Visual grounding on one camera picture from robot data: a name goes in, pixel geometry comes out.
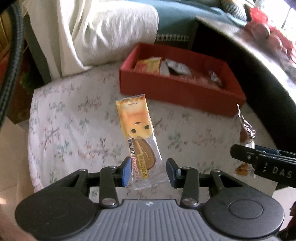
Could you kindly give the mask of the yellow bread snack packet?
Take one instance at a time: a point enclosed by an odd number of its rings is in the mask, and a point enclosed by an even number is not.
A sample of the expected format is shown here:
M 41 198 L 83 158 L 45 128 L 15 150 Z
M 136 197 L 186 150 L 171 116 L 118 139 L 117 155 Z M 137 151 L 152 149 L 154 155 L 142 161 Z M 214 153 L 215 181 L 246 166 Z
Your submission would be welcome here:
M 116 102 L 121 129 L 132 159 L 135 190 L 157 186 L 167 180 L 165 164 L 159 151 L 145 95 Z

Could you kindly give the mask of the brown silver snack wrapper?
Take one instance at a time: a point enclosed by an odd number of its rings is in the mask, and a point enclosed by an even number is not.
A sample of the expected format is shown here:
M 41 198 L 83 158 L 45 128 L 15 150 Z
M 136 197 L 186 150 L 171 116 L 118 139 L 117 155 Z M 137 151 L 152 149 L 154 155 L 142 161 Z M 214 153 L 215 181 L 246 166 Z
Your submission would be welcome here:
M 241 125 L 240 144 L 242 146 L 254 149 L 255 148 L 254 139 L 256 136 L 256 130 L 244 118 L 244 116 L 240 110 L 239 104 L 237 104 L 237 108 L 238 108 L 238 118 L 239 118 L 240 125 Z M 235 169 L 235 174 L 240 175 L 240 176 L 254 177 L 254 168 L 250 164 L 244 163 Z

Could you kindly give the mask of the dark red snack packet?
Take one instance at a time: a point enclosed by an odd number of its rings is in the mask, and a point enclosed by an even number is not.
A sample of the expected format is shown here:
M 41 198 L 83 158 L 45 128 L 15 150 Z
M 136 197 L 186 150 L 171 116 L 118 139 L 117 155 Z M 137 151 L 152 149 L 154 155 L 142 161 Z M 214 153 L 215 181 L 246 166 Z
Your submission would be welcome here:
M 191 69 L 190 74 L 179 75 L 179 78 L 181 78 L 184 82 L 195 84 L 195 85 L 197 84 L 204 85 L 214 89 L 223 88 L 222 80 L 213 71 L 206 71 L 204 74 Z

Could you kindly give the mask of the silver foil snack packet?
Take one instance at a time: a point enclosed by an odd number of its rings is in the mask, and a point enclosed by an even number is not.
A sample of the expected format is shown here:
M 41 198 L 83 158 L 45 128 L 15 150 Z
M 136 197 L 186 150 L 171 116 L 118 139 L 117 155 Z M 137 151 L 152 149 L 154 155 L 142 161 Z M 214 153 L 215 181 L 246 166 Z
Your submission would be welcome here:
M 187 65 L 173 61 L 168 58 L 161 61 L 159 72 L 161 75 L 164 75 L 164 76 L 170 76 L 170 75 L 191 76 L 192 75 L 192 72 Z

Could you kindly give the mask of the orange snack packet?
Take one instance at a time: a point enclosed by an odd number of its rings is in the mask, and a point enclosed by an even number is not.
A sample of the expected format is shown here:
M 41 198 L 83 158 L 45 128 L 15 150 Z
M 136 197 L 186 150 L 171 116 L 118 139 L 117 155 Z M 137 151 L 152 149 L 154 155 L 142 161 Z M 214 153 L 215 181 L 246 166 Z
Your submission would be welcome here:
M 145 60 L 138 60 L 134 70 L 144 73 L 159 74 L 162 57 L 151 57 Z

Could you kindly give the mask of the grey coffee table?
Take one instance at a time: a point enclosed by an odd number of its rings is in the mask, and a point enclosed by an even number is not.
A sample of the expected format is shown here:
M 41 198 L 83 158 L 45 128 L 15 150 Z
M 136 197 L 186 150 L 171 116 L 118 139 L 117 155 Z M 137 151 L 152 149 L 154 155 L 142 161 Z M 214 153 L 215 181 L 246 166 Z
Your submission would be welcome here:
M 278 61 L 246 30 L 200 16 L 192 49 L 226 61 L 276 147 L 295 152 L 295 81 Z

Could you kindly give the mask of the red cardboard box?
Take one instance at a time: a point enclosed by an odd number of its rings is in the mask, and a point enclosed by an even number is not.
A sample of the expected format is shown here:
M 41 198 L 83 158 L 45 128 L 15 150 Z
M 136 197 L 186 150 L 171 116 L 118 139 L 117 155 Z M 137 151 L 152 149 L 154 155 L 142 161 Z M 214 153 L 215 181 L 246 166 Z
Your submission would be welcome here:
M 151 57 L 169 58 L 190 69 L 204 73 L 215 72 L 223 82 L 222 89 L 184 82 L 177 76 L 135 71 L 138 60 Z M 121 94 L 144 94 L 147 99 L 200 109 L 213 114 L 234 117 L 246 96 L 228 64 L 220 59 L 165 45 L 140 43 L 126 58 L 119 70 Z

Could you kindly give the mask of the white towel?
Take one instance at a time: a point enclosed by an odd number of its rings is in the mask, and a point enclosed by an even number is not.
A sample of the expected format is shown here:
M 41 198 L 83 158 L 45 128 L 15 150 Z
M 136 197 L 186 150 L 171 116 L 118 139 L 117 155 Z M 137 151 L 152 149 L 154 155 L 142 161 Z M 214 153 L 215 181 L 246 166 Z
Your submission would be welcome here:
M 157 10 L 135 1 L 24 1 L 52 79 L 125 59 L 154 43 Z

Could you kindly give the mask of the red plastic bag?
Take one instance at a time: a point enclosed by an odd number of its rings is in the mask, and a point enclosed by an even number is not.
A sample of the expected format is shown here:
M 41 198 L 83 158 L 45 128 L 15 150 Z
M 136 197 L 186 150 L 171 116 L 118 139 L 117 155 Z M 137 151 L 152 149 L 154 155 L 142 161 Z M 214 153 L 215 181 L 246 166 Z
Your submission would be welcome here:
M 244 27 L 263 48 L 291 63 L 295 63 L 295 43 L 275 27 L 258 8 L 249 10 L 251 21 Z

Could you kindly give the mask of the patterned throw pillow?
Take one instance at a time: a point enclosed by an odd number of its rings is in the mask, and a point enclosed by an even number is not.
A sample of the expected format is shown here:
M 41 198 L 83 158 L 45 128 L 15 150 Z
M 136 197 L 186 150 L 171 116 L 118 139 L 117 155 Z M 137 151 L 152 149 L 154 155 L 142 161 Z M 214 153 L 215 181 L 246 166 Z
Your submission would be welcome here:
M 241 1 L 221 0 L 222 8 L 226 13 L 231 14 L 237 19 L 247 21 L 247 15 L 244 5 Z

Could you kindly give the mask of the teal sofa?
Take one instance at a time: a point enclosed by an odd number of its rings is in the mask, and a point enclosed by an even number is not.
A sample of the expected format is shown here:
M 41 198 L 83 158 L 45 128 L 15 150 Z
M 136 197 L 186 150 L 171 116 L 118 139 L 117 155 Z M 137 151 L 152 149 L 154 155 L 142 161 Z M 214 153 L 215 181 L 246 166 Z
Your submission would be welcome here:
M 156 42 L 188 42 L 196 17 L 239 26 L 242 20 L 222 10 L 221 1 L 139 1 L 159 15 Z

